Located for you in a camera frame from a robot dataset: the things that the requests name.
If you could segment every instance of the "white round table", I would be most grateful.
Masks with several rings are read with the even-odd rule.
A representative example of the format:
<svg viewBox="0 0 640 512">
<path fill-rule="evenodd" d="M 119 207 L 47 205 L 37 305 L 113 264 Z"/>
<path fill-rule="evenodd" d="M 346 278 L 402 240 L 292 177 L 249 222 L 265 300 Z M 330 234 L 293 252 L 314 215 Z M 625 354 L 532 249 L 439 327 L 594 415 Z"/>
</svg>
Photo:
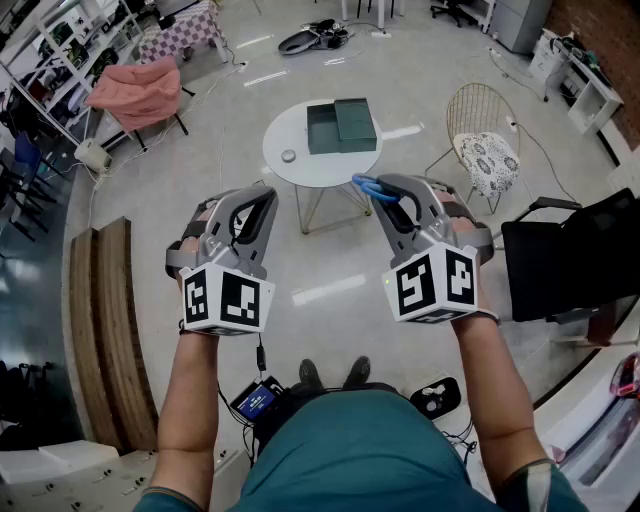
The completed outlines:
<svg viewBox="0 0 640 512">
<path fill-rule="evenodd" d="M 336 187 L 345 197 L 361 207 L 365 215 L 371 215 L 367 196 L 353 186 L 351 177 L 356 173 L 368 172 L 380 157 L 382 132 L 376 120 L 372 118 L 378 139 L 375 151 L 322 155 L 309 153 L 307 107 L 333 103 L 333 101 L 331 99 L 306 101 L 285 110 L 269 125 L 262 141 L 262 152 L 269 168 L 295 187 L 300 231 L 305 235 L 310 232 L 309 224 L 327 188 Z M 283 153 L 287 150 L 295 152 L 295 160 L 289 163 L 283 160 Z M 316 198 L 311 198 L 307 205 L 304 221 L 300 212 L 298 187 L 315 189 L 312 192 L 316 192 Z"/>
</svg>

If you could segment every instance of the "green box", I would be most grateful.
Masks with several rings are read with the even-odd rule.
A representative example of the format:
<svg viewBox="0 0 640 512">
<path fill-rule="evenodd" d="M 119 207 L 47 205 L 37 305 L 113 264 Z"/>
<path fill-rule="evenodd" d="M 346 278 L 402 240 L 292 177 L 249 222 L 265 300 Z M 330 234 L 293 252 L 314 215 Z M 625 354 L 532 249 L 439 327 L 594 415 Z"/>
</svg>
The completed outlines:
<svg viewBox="0 0 640 512">
<path fill-rule="evenodd" d="M 375 151 L 376 130 L 366 98 L 307 107 L 309 153 Z"/>
</svg>

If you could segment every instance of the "small screen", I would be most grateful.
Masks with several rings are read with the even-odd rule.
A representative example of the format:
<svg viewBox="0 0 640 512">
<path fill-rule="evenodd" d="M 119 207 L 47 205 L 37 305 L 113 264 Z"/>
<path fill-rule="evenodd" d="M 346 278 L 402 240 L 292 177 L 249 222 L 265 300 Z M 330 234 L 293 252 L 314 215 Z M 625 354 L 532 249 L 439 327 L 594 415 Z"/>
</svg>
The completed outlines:
<svg viewBox="0 0 640 512">
<path fill-rule="evenodd" d="M 275 395 L 260 384 L 238 405 L 238 411 L 244 417 L 254 420 L 273 402 L 274 398 Z"/>
</svg>

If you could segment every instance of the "person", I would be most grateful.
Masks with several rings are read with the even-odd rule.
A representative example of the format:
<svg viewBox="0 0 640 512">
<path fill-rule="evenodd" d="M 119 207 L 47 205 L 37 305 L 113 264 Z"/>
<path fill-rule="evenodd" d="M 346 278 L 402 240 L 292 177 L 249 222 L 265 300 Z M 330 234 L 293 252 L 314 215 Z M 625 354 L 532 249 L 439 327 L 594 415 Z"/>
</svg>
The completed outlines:
<svg viewBox="0 0 640 512">
<path fill-rule="evenodd" d="M 455 218 L 453 227 L 473 224 Z M 183 249 L 196 250 L 197 240 L 186 239 Z M 490 309 L 480 286 L 478 300 Z M 303 361 L 301 383 L 292 388 L 300 401 L 290 417 L 262 433 L 261 453 L 230 510 L 586 511 L 540 444 L 531 399 L 496 322 L 467 316 L 451 325 L 496 503 L 471 487 L 455 448 L 408 400 L 390 386 L 361 389 L 369 362 L 360 358 L 347 379 L 357 385 L 335 393 L 323 392 L 315 365 Z M 217 337 L 180 336 L 155 473 L 135 512 L 207 510 L 215 502 L 217 367 Z"/>
</svg>

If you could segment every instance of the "checkered cloth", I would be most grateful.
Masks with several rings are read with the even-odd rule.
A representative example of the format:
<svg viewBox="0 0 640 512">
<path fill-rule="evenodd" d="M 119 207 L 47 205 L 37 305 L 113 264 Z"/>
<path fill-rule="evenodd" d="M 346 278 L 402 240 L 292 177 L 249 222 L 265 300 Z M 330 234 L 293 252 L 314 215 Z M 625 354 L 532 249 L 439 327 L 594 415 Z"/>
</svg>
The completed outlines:
<svg viewBox="0 0 640 512">
<path fill-rule="evenodd" d="M 176 21 L 165 30 L 160 26 L 147 27 L 140 39 L 140 63 L 148 64 L 166 55 L 177 55 L 199 41 L 210 41 L 214 36 L 226 41 L 218 26 L 218 7 L 211 0 L 204 0 L 176 14 Z"/>
</svg>

